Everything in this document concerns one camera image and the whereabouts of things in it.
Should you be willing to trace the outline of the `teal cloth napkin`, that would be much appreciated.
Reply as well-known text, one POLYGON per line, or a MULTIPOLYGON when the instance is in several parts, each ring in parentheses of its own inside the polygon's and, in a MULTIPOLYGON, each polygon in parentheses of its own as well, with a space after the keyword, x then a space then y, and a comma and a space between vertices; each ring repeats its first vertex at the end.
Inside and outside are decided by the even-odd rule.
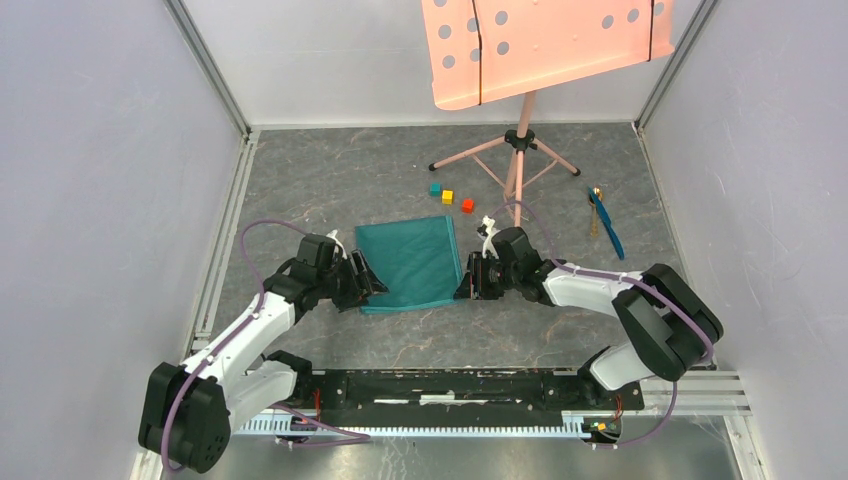
POLYGON ((463 270, 451 216, 357 226, 355 241, 388 288, 371 297, 362 313, 403 313, 457 302, 463 270))

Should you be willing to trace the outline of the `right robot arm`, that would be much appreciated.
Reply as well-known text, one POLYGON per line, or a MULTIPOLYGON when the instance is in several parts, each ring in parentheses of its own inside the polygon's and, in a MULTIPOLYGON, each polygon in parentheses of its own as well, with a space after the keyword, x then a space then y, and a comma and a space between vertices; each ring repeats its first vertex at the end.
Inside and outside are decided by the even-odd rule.
POLYGON ((485 234, 454 296, 497 300, 509 290, 533 303, 581 308, 620 322, 626 342, 602 349, 578 370, 578 396, 591 408, 606 406, 620 389, 649 377, 679 380, 712 358, 724 334, 717 316, 670 266, 616 273, 544 259, 520 227, 485 234))

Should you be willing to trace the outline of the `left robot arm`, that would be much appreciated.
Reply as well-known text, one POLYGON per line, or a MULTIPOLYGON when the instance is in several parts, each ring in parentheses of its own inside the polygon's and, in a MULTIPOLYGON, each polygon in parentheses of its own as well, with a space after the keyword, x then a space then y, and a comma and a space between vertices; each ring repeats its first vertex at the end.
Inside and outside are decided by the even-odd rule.
POLYGON ((260 412, 315 398, 311 361, 270 343, 321 301, 341 312, 388 293, 360 250, 347 252, 332 236, 307 234, 297 254, 260 282, 242 314, 208 346, 150 374, 139 445, 170 467, 197 473, 220 459, 232 434, 260 412))

